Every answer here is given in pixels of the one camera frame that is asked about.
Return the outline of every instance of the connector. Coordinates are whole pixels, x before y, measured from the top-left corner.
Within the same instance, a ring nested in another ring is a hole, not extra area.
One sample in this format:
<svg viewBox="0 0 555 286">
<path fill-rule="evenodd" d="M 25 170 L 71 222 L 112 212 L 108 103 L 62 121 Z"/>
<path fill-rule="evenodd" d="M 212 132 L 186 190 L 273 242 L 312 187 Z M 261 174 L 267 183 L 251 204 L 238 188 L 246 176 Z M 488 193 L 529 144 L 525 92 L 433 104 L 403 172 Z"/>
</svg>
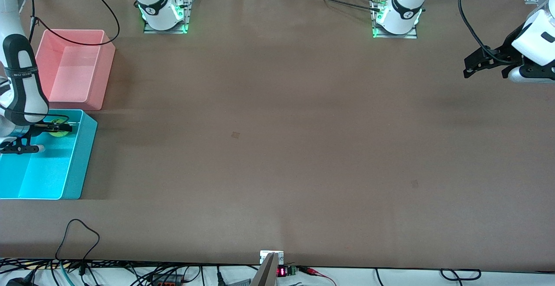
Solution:
<svg viewBox="0 0 555 286">
<path fill-rule="evenodd" d="M 309 268 L 307 266 L 297 266 L 299 272 L 303 272 L 304 274 L 309 274 L 310 276 L 317 276 L 318 271 L 314 270 L 313 268 Z"/>
<path fill-rule="evenodd" d="M 152 286 L 180 286 L 181 279 L 178 274 L 155 274 L 151 281 Z"/>
<path fill-rule="evenodd" d="M 227 286 L 221 272 L 218 272 L 218 286 Z"/>
<path fill-rule="evenodd" d="M 26 277 L 12 278 L 8 280 L 6 286 L 38 286 L 32 282 L 35 271 L 31 271 Z"/>
</svg>

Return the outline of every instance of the plastic bin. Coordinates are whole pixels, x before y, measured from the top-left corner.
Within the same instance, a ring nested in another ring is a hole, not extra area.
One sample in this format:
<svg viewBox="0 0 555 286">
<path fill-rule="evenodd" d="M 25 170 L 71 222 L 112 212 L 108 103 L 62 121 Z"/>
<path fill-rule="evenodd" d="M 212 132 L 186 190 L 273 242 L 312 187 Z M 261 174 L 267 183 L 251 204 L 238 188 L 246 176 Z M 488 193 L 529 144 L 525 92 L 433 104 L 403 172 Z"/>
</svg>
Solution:
<svg viewBox="0 0 555 286">
<path fill-rule="evenodd" d="M 73 131 L 55 137 L 42 133 L 32 144 L 44 145 L 35 154 L 0 155 L 0 199 L 78 199 L 91 156 L 97 122 L 82 110 L 50 110 L 69 116 Z"/>
<path fill-rule="evenodd" d="M 102 43 L 108 37 L 102 30 L 54 29 L 67 39 Z M 102 108 L 115 47 L 76 45 L 45 30 L 36 51 L 40 84 L 50 107 L 86 111 Z"/>
</svg>

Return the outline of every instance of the black strap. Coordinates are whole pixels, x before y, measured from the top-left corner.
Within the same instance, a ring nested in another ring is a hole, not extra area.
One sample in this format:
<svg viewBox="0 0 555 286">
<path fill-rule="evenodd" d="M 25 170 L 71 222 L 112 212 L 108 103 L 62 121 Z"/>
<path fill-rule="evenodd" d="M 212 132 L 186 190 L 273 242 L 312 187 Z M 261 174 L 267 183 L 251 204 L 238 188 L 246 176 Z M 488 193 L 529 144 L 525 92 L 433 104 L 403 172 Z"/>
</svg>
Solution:
<svg viewBox="0 0 555 286">
<path fill-rule="evenodd" d="M 36 66 L 35 67 L 27 67 L 27 68 L 7 68 L 7 67 L 4 67 L 4 72 L 11 79 L 14 79 L 14 78 L 23 79 L 23 78 L 33 77 L 33 75 L 37 75 L 38 74 L 38 68 Z"/>
<path fill-rule="evenodd" d="M 392 0 L 391 3 L 393 4 L 393 8 L 395 9 L 395 11 L 399 12 L 399 15 L 401 15 L 401 18 L 403 20 L 410 20 L 420 11 L 420 8 L 422 8 L 422 6 L 413 9 L 406 8 L 400 5 L 397 0 Z"/>
<path fill-rule="evenodd" d="M 168 3 L 168 0 L 158 0 L 158 2 L 149 5 L 142 4 L 138 1 L 137 3 L 146 14 L 158 15 L 158 12 L 160 12 L 161 8 L 163 8 Z"/>
</svg>

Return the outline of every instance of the metal mounting plate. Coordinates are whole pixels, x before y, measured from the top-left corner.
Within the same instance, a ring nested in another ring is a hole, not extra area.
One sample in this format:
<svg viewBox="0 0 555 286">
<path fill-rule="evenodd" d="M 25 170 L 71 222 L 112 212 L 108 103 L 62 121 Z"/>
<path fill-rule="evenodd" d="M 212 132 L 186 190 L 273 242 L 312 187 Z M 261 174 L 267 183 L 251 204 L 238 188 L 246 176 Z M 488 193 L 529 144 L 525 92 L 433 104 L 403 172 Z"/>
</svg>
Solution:
<svg viewBox="0 0 555 286">
<path fill-rule="evenodd" d="M 189 31 L 189 20 L 191 18 L 191 9 L 192 9 L 193 0 L 183 0 L 182 2 L 179 1 L 178 5 L 183 5 L 184 8 L 176 7 L 175 11 L 179 15 L 183 15 L 183 19 L 175 24 L 174 27 L 167 30 L 156 30 L 153 29 L 148 23 L 144 22 L 143 33 L 175 33 L 175 34 L 182 34 L 187 33 Z"/>
<path fill-rule="evenodd" d="M 380 5 L 376 5 L 375 2 L 370 1 L 370 7 L 379 8 L 382 10 Z M 373 38 L 398 38 L 398 39 L 417 39 L 418 33 L 416 32 L 416 25 L 412 26 L 411 31 L 405 33 L 403 35 L 395 35 L 394 33 L 390 33 L 386 31 L 380 24 L 376 23 L 376 19 L 380 12 L 370 11 L 371 19 L 372 19 L 372 36 Z"/>
</svg>

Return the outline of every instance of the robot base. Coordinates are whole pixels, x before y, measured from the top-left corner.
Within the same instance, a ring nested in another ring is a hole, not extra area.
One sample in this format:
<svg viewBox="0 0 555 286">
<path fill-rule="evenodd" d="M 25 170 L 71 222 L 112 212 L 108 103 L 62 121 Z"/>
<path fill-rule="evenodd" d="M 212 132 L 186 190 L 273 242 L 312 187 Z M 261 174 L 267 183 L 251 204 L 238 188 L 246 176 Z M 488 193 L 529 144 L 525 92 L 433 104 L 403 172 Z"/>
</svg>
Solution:
<svg viewBox="0 0 555 286">
<path fill-rule="evenodd" d="M 187 33 L 189 31 L 189 20 L 191 18 L 192 3 L 193 3 L 193 0 L 182 0 L 182 1 L 178 0 L 178 6 L 174 8 L 175 13 L 179 17 L 183 16 L 183 19 L 179 21 L 177 24 L 175 24 L 175 26 L 172 27 L 171 29 L 162 30 L 162 31 L 153 29 L 150 25 L 148 25 L 148 23 L 145 21 L 145 18 L 143 16 L 143 21 L 144 21 L 143 33 L 177 33 L 177 34 Z"/>
<path fill-rule="evenodd" d="M 386 31 L 383 26 L 376 22 L 376 20 L 382 17 L 381 15 L 383 14 L 384 8 L 385 6 L 387 6 L 386 1 L 387 0 L 380 0 L 380 2 L 374 2 L 372 0 L 370 1 L 370 7 L 379 8 L 381 10 L 380 12 L 370 12 L 370 17 L 372 19 L 373 38 L 417 39 L 418 34 L 416 33 L 416 25 L 418 25 L 418 18 L 416 19 L 415 25 L 412 26 L 412 29 L 408 33 L 405 33 L 403 35 L 395 35 L 394 33 L 390 33 L 389 31 Z"/>
</svg>

